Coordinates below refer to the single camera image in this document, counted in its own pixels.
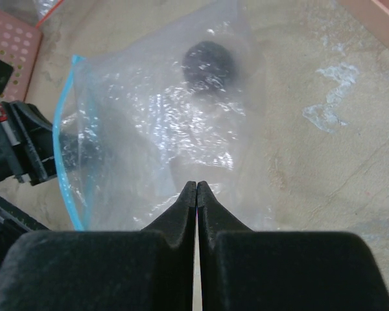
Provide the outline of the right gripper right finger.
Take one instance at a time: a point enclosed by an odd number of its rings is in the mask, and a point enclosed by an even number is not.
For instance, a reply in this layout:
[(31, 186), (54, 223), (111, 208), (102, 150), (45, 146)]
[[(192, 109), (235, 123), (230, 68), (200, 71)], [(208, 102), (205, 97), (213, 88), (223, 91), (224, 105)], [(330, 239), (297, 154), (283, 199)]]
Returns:
[(197, 186), (204, 310), (389, 310), (367, 244), (353, 233), (253, 231)]

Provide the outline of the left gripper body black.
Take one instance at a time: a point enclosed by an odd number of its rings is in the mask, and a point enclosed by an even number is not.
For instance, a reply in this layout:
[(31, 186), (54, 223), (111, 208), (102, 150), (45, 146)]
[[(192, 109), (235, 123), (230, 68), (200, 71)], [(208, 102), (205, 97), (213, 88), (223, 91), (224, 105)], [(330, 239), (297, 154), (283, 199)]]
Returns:
[(0, 182), (9, 177), (31, 185), (56, 177), (53, 125), (33, 104), (0, 102)]

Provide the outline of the zip bag with fake fruit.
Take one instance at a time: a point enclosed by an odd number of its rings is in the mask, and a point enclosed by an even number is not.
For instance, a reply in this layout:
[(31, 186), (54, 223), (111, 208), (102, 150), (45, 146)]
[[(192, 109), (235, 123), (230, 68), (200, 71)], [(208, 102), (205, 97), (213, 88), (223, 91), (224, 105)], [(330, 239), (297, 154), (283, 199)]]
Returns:
[[(182, 59), (201, 41), (233, 53), (236, 92), (188, 92)], [(264, 127), (265, 61), (238, 1), (213, 1), (121, 51), (74, 56), (53, 124), (73, 227), (141, 229), (188, 181), (206, 181), (242, 222), (265, 227), (273, 212), (258, 145)]]

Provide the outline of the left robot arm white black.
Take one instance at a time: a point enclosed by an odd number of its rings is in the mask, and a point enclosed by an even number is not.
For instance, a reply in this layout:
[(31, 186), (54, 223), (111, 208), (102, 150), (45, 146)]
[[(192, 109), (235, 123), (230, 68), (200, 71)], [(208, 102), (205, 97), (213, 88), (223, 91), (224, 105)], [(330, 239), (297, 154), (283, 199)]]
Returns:
[[(52, 129), (35, 105), (0, 102), (0, 182), (13, 177), (35, 186), (56, 177)], [(21, 235), (45, 228), (0, 196), (0, 265)]]

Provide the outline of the dark purple fake plum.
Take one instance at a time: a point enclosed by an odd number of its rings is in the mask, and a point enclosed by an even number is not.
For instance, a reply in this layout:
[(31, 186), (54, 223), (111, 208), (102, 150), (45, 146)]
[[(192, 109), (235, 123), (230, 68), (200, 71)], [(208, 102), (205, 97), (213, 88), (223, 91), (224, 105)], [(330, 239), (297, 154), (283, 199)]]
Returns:
[(237, 91), (239, 66), (233, 53), (214, 41), (201, 41), (182, 59), (185, 87), (196, 97), (222, 96)]

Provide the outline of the zip bag with orange watermelon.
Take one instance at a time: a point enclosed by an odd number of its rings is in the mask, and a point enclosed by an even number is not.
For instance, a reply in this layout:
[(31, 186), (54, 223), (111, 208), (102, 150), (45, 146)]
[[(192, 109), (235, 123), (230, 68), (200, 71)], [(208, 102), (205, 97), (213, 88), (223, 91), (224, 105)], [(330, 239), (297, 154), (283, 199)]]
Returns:
[(38, 15), (35, 26), (38, 29), (64, 3), (64, 0), (33, 0), (33, 3)]

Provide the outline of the pink plastic basket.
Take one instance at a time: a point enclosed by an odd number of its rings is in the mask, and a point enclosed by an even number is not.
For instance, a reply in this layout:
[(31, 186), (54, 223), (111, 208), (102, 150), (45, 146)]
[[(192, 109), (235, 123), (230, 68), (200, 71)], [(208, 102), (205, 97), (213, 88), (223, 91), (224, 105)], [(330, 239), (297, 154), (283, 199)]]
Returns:
[(42, 38), (40, 30), (0, 10), (0, 60), (14, 68), (3, 100), (26, 99)]

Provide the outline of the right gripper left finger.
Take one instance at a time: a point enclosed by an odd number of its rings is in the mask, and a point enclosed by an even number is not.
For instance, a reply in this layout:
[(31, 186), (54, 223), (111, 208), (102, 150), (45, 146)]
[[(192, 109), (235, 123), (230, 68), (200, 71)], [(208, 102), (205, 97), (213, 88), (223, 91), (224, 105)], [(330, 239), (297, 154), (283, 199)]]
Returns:
[(33, 231), (0, 268), (0, 310), (190, 310), (196, 183), (139, 231)]

